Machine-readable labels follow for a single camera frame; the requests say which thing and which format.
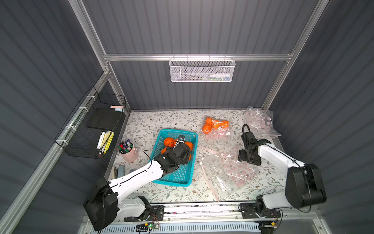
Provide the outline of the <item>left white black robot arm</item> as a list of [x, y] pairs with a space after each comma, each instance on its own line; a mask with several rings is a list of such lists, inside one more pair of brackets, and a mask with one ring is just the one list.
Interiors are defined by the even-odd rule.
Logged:
[[94, 230], [101, 232], [116, 220], [146, 220], [152, 210], [148, 200], [143, 196], [135, 199], [127, 197], [142, 186], [175, 172], [190, 158], [191, 147], [178, 142], [132, 173], [110, 181], [100, 178], [83, 203]]

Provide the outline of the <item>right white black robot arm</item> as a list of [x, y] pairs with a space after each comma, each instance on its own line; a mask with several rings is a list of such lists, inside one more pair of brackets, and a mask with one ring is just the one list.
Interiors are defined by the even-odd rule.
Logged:
[[301, 209], [326, 202], [327, 194], [318, 166], [292, 158], [266, 139], [256, 139], [247, 124], [242, 126], [241, 139], [244, 149], [239, 151], [238, 161], [260, 166], [265, 159], [286, 175], [284, 191], [256, 198], [257, 214], [286, 207]]

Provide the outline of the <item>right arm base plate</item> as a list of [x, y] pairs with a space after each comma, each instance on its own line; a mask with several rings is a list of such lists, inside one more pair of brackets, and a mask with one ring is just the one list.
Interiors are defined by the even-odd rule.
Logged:
[[280, 209], [269, 209], [262, 204], [240, 203], [238, 209], [243, 219], [250, 218], [281, 218]]

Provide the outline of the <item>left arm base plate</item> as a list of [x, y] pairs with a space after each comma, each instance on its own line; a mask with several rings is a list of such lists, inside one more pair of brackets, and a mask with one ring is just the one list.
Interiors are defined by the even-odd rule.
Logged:
[[146, 207], [145, 211], [139, 217], [126, 217], [124, 222], [151, 222], [151, 221], [163, 221], [164, 219], [163, 205], [155, 205]]

